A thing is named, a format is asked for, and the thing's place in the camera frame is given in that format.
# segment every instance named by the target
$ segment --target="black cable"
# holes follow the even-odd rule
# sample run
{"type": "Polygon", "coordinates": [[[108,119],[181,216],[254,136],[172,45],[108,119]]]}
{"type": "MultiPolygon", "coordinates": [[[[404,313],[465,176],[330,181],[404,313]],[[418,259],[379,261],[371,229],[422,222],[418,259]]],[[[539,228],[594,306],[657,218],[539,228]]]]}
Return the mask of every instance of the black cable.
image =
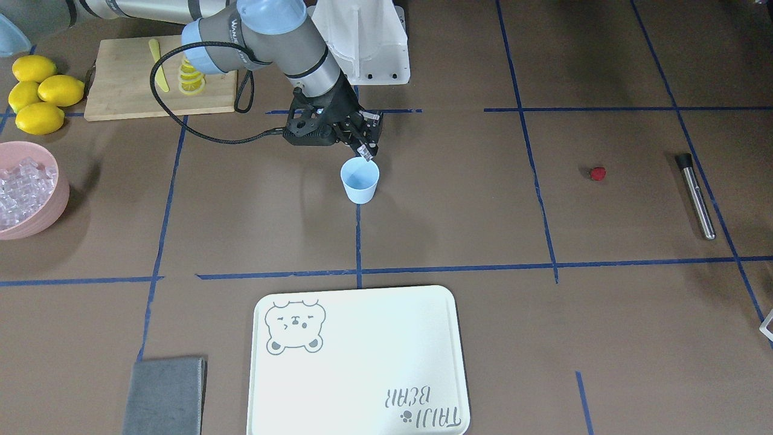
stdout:
{"type": "Polygon", "coordinates": [[[255,100],[255,77],[253,77],[252,71],[247,70],[247,75],[244,76],[244,79],[242,79],[241,84],[239,85],[239,90],[237,91],[237,98],[233,102],[233,110],[239,112],[239,113],[247,113],[252,109],[252,102],[255,100]],[[244,86],[247,84],[247,79],[250,79],[250,100],[247,103],[247,106],[243,109],[239,108],[239,100],[241,99],[241,94],[244,91],[244,86]]]}
{"type": "Polygon", "coordinates": [[[249,137],[249,138],[237,139],[237,140],[219,139],[219,138],[215,138],[215,137],[212,137],[212,136],[209,136],[209,135],[205,135],[205,134],[203,134],[201,132],[197,132],[193,128],[190,128],[188,125],[186,125],[185,122],[183,122],[182,119],[180,119],[177,115],[172,113],[172,110],[170,110],[169,107],[167,107],[167,105],[164,104],[164,101],[161,99],[160,96],[158,96],[158,91],[155,89],[155,73],[156,73],[156,71],[158,71],[158,69],[161,67],[161,65],[164,62],[169,60],[170,57],[175,56],[177,53],[181,53],[181,52],[183,52],[185,50],[190,50],[192,48],[197,48],[197,47],[202,47],[202,46],[221,46],[221,47],[226,47],[226,48],[233,48],[233,49],[236,49],[236,50],[239,50],[239,51],[245,53],[250,58],[250,60],[252,60],[255,63],[260,63],[260,64],[263,64],[263,65],[270,65],[267,62],[262,62],[260,60],[256,60],[255,56],[253,56],[253,54],[247,48],[242,47],[242,46],[240,46],[238,44],[234,44],[234,43],[225,43],[225,42],[220,42],[220,41],[201,41],[201,42],[198,42],[198,43],[186,44],[184,46],[180,46],[180,47],[177,47],[177,48],[173,49],[169,53],[161,56],[161,58],[158,59],[158,62],[156,62],[153,65],[153,68],[151,68],[151,70],[150,70],[150,91],[153,93],[153,98],[155,98],[155,100],[158,102],[158,105],[160,105],[161,108],[164,109],[164,111],[169,115],[169,117],[171,117],[175,122],[177,122],[187,132],[190,132],[193,135],[199,136],[200,138],[206,139],[206,140],[211,141],[211,142],[224,143],[224,144],[227,144],[227,145],[238,145],[238,144],[242,144],[242,143],[252,142],[254,140],[258,140],[260,138],[263,138],[265,136],[281,135],[282,133],[284,133],[284,127],[277,127],[277,128],[271,128],[269,130],[266,130],[265,132],[259,133],[259,134],[255,135],[255,136],[252,136],[252,137],[249,137]]]}

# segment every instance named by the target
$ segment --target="wooden cutting board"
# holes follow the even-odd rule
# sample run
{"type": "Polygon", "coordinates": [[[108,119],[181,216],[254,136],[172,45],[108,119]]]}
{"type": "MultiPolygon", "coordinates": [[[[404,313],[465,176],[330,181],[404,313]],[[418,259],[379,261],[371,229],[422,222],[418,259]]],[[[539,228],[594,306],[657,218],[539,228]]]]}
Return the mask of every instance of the wooden cutting board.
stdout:
{"type": "MultiPolygon", "coordinates": [[[[100,43],[94,84],[86,99],[87,121],[168,116],[150,92],[150,69],[155,63],[148,41],[152,38],[106,39],[100,43]]],[[[161,55],[180,46],[180,36],[157,36],[161,55]]],[[[199,115],[233,111],[237,73],[208,74],[200,94],[186,96],[178,91],[182,53],[164,62],[169,92],[158,96],[175,115],[199,115]]]]}

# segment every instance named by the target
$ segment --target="blue cup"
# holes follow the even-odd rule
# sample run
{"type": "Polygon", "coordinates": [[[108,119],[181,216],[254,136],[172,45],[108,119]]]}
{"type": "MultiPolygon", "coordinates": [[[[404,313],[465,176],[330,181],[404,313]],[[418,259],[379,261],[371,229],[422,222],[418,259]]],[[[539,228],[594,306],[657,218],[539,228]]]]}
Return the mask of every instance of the blue cup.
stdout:
{"type": "Polygon", "coordinates": [[[347,160],[341,167],[341,181],[346,190],[346,196],[354,204],[370,201],[376,192],[380,175],[379,167],[372,160],[368,162],[362,157],[347,160]]]}

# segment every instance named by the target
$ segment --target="plastic knife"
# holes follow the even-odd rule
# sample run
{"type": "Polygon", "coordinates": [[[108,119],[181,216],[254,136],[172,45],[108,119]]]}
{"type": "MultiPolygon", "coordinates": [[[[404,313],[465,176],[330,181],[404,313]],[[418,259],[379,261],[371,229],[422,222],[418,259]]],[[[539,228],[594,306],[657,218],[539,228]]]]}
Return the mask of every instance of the plastic knife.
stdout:
{"type": "MultiPolygon", "coordinates": [[[[150,46],[150,52],[153,55],[153,60],[158,62],[161,59],[161,49],[158,47],[158,39],[151,39],[148,41],[150,46]]],[[[155,72],[155,83],[164,92],[169,92],[169,85],[166,83],[166,76],[164,75],[164,67],[160,67],[155,72]]]]}

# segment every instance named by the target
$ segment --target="white object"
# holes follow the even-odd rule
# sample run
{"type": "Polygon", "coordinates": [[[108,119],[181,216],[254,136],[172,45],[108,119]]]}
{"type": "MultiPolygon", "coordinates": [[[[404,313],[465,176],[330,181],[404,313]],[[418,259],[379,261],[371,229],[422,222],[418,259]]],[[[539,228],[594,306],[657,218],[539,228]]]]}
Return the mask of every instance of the white object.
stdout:
{"type": "Polygon", "coordinates": [[[364,204],[373,198],[381,172],[376,162],[363,157],[346,160],[341,167],[341,181],[346,196],[354,204],[364,204]]]}
{"type": "Polygon", "coordinates": [[[768,329],[768,325],[771,324],[772,321],[773,321],[773,310],[771,310],[771,313],[768,314],[768,316],[762,322],[762,325],[760,325],[760,332],[763,333],[765,337],[767,337],[768,340],[770,341],[773,341],[773,332],[771,332],[768,329]]]}
{"type": "Polygon", "coordinates": [[[309,14],[349,83],[408,83],[408,36],[400,6],[391,0],[319,0],[309,14]]]}
{"type": "Polygon", "coordinates": [[[272,294],[255,306],[247,435],[461,435],[469,422],[445,287],[272,294]]]}

